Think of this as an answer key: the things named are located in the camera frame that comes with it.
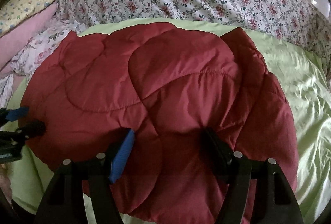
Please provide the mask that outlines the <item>person's left hand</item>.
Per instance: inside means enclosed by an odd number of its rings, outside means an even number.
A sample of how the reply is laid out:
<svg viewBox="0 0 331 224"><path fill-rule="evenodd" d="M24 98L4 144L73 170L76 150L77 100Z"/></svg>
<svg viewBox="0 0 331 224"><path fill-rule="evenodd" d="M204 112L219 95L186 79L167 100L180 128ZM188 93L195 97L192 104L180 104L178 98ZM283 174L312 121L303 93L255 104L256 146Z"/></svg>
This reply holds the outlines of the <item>person's left hand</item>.
<svg viewBox="0 0 331 224"><path fill-rule="evenodd" d="M11 183L8 178L7 166L4 163L1 163L0 165L0 186L7 201L9 202L10 205L12 205Z"/></svg>

